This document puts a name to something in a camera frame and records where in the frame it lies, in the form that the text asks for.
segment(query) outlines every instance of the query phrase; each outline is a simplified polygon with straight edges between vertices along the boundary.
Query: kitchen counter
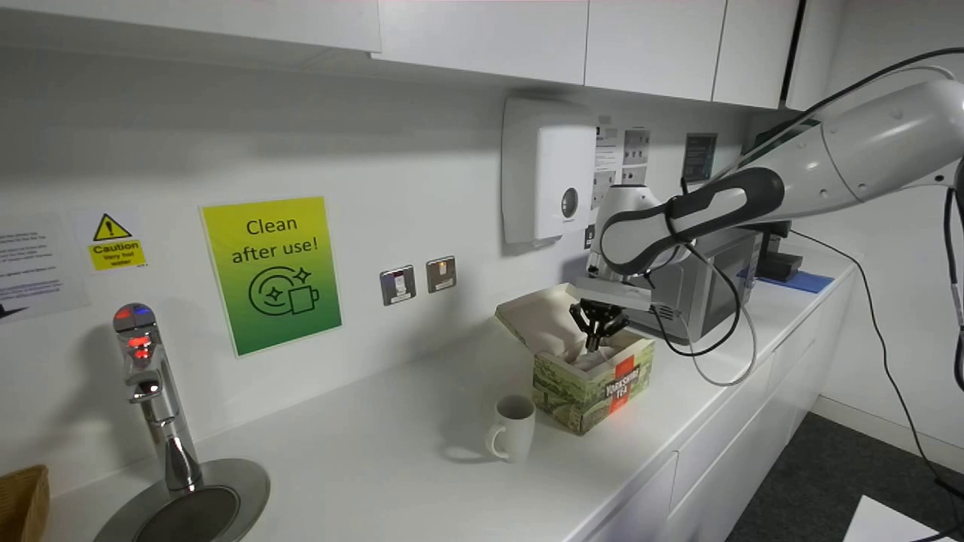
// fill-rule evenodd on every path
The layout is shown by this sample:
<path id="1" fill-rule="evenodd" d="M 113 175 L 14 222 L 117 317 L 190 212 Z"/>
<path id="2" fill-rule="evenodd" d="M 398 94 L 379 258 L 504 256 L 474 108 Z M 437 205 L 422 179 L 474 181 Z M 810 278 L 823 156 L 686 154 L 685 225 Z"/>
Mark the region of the kitchen counter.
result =
<path id="1" fill-rule="evenodd" d="M 845 263 L 807 269 L 849 275 Z M 819 295 L 757 283 L 759 359 L 837 283 Z M 703 367 L 739 374 L 746 341 L 742 328 Z M 589 438 L 538 415 L 525 463 L 491 462 L 491 404 L 528 386 L 531 355 L 491 320 L 447 353 L 198 443 L 198 456 L 249 459 L 270 473 L 268 510 L 246 539 L 589 539 L 735 393 L 709 386 L 659 344 L 649 389 Z M 92 539 L 153 478 L 145 466 L 54 500 L 49 539 Z"/>

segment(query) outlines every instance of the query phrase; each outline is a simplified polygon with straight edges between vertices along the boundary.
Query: white dispenser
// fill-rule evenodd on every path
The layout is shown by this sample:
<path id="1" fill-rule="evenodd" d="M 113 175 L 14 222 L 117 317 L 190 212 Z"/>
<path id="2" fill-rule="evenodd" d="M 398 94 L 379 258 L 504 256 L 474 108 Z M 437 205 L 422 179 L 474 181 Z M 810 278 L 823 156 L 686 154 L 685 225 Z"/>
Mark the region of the white dispenser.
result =
<path id="1" fill-rule="evenodd" d="M 597 126 L 559 99 L 509 98 L 504 119 L 505 245 L 585 231 L 594 202 Z"/>

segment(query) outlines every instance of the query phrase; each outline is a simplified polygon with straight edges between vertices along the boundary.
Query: blue object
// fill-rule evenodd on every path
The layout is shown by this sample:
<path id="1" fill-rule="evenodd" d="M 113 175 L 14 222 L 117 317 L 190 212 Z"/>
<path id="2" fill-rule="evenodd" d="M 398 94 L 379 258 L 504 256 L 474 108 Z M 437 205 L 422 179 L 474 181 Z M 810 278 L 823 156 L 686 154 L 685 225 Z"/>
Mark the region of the blue object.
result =
<path id="1" fill-rule="evenodd" d="M 823 293 L 830 283 L 832 283 L 832 278 L 794 270 L 786 283 L 778 283 L 778 287 L 799 288 L 799 293 L 814 293 L 814 295 L 817 295 L 817 293 Z"/>

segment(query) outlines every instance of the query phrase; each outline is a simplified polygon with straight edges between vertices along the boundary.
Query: grey floor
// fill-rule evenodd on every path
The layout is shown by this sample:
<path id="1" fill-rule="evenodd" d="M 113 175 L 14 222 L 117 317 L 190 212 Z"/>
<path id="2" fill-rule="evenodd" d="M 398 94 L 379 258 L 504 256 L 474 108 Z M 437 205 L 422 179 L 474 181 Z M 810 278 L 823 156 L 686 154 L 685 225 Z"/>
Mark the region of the grey floor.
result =
<path id="1" fill-rule="evenodd" d="M 945 496 L 917 456 L 807 415 L 730 542 L 837 542 L 861 493 L 935 530 L 964 525 L 964 502 Z"/>

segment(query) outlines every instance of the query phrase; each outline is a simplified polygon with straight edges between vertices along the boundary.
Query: sink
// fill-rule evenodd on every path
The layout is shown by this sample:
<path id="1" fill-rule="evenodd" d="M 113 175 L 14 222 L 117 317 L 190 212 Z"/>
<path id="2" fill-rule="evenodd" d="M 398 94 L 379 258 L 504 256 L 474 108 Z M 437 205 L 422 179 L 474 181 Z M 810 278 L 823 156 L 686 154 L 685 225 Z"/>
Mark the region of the sink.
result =
<path id="1" fill-rule="evenodd" d="M 268 473 L 242 459 L 202 463 L 202 485 L 172 493 L 165 481 L 132 496 L 95 542 L 210 542 L 242 539 L 268 502 Z"/>

